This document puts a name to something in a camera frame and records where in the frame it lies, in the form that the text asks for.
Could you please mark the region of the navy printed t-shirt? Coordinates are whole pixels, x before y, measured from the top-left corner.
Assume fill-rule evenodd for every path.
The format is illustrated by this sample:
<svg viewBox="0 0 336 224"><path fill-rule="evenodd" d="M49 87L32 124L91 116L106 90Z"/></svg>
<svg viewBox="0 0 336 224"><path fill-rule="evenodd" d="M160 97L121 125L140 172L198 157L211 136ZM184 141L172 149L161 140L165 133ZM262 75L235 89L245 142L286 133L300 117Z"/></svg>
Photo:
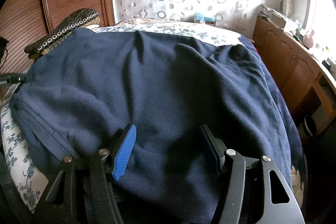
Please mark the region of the navy printed t-shirt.
<svg viewBox="0 0 336 224"><path fill-rule="evenodd" d="M106 147L127 124L137 137L118 180L127 223L210 223L219 180L199 129L244 156L270 156L286 180L302 145L260 56L240 39L216 47L153 32L74 30L29 70L13 120L45 175L68 155Z"/></svg>

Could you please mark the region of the blue floral white pillow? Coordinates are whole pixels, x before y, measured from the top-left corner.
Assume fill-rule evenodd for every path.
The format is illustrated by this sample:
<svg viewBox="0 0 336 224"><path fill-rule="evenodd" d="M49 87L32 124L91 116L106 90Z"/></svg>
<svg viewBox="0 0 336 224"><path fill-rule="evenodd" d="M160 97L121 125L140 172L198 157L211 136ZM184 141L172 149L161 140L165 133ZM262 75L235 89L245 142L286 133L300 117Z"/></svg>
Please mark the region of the blue floral white pillow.
<svg viewBox="0 0 336 224"><path fill-rule="evenodd" d="M87 28L96 33L146 31L189 36L217 47L240 44L239 38L242 35L236 31L187 22L181 22L180 24L139 24L136 26L110 27L91 25ZM19 201L24 203L23 207L25 209L34 212L48 180L34 165L28 144L21 133L21 129L11 116L9 101L18 86L18 84L10 85L1 99L2 146L9 174L19 194Z"/></svg>

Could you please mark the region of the dark circle patterned cloth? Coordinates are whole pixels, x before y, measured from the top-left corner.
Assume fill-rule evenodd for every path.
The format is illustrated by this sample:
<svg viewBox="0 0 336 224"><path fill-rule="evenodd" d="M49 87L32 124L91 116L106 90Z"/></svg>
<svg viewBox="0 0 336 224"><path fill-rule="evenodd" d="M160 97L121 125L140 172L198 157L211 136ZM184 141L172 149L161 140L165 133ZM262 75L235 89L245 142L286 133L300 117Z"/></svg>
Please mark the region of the dark circle patterned cloth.
<svg viewBox="0 0 336 224"><path fill-rule="evenodd" d="M89 8L76 10L61 21L51 33L26 46L24 52L28 54L29 59L37 60L56 48L73 30L99 23L100 15L97 10Z"/></svg>

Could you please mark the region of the wooden side cabinet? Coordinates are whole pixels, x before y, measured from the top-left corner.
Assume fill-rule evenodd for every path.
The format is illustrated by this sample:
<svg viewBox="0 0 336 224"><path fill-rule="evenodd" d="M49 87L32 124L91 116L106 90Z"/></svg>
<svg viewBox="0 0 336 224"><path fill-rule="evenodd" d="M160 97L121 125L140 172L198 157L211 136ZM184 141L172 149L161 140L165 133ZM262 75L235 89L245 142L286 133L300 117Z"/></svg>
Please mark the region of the wooden side cabinet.
<svg viewBox="0 0 336 224"><path fill-rule="evenodd" d="M257 16L252 39L297 124L312 119L316 133L335 120L335 79L295 39Z"/></svg>

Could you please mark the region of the floral pink quilt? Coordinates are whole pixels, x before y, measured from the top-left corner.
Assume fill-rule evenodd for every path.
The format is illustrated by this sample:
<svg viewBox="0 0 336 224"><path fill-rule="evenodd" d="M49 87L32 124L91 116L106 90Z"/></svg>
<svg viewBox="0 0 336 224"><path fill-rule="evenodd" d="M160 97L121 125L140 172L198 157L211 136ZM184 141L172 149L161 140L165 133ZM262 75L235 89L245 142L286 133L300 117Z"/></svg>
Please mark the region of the floral pink quilt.
<svg viewBox="0 0 336 224"><path fill-rule="evenodd" d="M115 26L136 26L139 24L154 25L154 24L180 24L181 21L173 19L154 19L154 18L129 18L124 19L115 24Z"/></svg>

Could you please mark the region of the navy blue bed blanket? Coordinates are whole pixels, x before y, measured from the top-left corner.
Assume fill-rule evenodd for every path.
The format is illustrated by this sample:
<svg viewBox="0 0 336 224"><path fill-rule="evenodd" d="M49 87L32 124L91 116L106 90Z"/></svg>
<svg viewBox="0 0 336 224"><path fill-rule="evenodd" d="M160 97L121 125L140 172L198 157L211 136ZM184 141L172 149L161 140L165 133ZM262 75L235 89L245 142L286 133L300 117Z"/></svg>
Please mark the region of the navy blue bed blanket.
<svg viewBox="0 0 336 224"><path fill-rule="evenodd" d="M257 48L256 48L256 45L255 45L255 42L252 39L249 39L249 38L245 37L244 35L241 35L240 38L239 38L239 41L245 47L247 47L250 51L257 52Z"/></svg>

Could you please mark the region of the pink bottle on cabinet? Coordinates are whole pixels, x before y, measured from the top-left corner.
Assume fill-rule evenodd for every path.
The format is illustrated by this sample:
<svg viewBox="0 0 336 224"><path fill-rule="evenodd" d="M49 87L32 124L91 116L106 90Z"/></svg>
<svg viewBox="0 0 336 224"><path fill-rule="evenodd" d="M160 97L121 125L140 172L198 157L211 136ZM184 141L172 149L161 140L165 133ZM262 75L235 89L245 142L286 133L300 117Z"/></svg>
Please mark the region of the pink bottle on cabinet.
<svg viewBox="0 0 336 224"><path fill-rule="evenodd" d="M314 46L314 40L313 40L314 34L315 34L314 30L309 30L303 37L302 43L307 49L311 49Z"/></svg>

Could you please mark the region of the cardboard box on cabinet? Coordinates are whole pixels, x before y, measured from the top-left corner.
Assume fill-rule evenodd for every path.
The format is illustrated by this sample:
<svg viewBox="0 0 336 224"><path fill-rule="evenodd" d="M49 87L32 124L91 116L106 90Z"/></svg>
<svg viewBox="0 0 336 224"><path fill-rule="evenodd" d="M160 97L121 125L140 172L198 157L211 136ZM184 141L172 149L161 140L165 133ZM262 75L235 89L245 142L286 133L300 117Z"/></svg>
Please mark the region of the cardboard box on cabinet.
<svg viewBox="0 0 336 224"><path fill-rule="evenodd" d="M268 19L273 25L277 26L279 29L284 29L287 24L286 19L276 14L270 14Z"/></svg>

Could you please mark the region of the window with brown frame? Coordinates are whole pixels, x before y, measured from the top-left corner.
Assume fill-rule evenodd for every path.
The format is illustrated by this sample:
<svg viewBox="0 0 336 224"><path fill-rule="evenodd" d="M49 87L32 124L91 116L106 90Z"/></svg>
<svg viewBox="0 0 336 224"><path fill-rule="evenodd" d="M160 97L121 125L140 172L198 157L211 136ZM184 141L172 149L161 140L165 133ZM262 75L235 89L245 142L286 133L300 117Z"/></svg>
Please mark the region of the window with brown frame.
<svg viewBox="0 0 336 224"><path fill-rule="evenodd" d="M332 0L310 0L306 29L328 57L335 59L335 5Z"/></svg>

